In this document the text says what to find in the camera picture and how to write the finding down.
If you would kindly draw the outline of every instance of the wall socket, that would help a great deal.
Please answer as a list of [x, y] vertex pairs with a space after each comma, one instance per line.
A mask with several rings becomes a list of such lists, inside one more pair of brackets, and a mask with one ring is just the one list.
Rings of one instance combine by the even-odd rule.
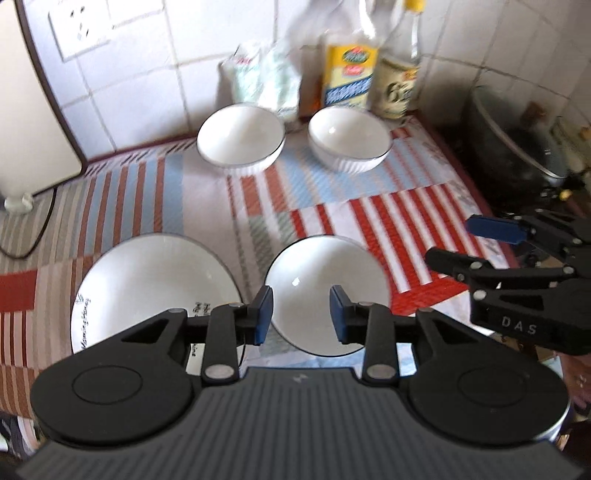
[[64, 61], [111, 39], [106, 0], [63, 0], [52, 7], [49, 19]]

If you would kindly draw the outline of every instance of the plastic bag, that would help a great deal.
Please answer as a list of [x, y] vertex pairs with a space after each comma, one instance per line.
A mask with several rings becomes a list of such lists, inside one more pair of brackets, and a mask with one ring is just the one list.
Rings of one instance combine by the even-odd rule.
[[298, 128], [301, 74], [289, 59], [286, 43], [273, 46], [251, 41], [222, 63], [232, 85], [234, 103], [254, 103], [276, 113], [288, 126]]

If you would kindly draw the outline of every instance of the black pot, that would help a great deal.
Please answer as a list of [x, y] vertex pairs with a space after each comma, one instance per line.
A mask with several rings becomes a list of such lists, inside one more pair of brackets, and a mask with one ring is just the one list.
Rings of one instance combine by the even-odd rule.
[[569, 175], [562, 150], [542, 128], [524, 128], [512, 106], [492, 89], [474, 89], [463, 131], [470, 173], [496, 208], [543, 207], [560, 193]]

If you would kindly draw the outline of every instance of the black cable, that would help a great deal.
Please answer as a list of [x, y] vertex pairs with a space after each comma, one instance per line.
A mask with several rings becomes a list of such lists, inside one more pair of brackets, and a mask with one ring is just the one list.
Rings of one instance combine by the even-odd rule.
[[45, 222], [43, 223], [43, 226], [41, 227], [41, 231], [39, 231], [39, 235], [37, 236], [35, 243], [33, 243], [33, 246], [31, 247], [31, 249], [24, 255], [13, 255], [13, 254], [7, 252], [6, 250], [4, 250], [2, 248], [2, 246], [0, 245], [0, 253], [2, 255], [10, 258], [11, 260], [26, 260], [27, 258], [29, 258], [33, 254], [33, 252], [39, 246], [39, 243], [41, 243], [41, 239], [43, 238], [43, 234], [45, 233], [45, 230], [47, 230], [47, 225], [49, 225], [49, 220], [51, 219], [51, 214], [53, 213], [53, 207], [55, 207], [55, 205], [56, 205], [56, 198], [57, 198], [57, 187], [53, 189], [53, 196], [51, 197], [51, 205], [49, 206], [49, 211], [47, 212], [47, 217], [45, 219]]
[[244, 361], [244, 354], [246, 353], [246, 333], [242, 334], [242, 338], [242, 355], [240, 356], [240, 362], [238, 362], [238, 368], [242, 366], [242, 362]]

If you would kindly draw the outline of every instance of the white bowl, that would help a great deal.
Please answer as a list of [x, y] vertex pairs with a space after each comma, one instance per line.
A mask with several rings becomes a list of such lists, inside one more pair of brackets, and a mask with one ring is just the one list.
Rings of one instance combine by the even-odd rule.
[[283, 121], [249, 103], [218, 110], [197, 136], [197, 149], [205, 161], [238, 176], [254, 175], [270, 167], [284, 145]]
[[329, 292], [342, 285], [354, 301], [388, 305], [386, 274], [353, 241], [312, 236], [290, 245], [273, 261], [265, 284], [273, 289], [271, 321], [279, 334], [312, 355], [341, 356], [362, 348], [339, 342], [330, 318]]
[[[138, 236], [107, 252], [82, 281], [72, 308], [72, 350], [78, 353], [170, 308], [204, 315], [239, 301], [232, 276], [203, 245], [163, 233]], [[200, 374], [202, 357], [203, 345], [191, 346], [188, 373]]]
[[310, 148], [331, 170], [361, 173], [377, 167], [392, 147], [388, 127], [376, 116], [345, 106], [322, 109], [308, 126]]

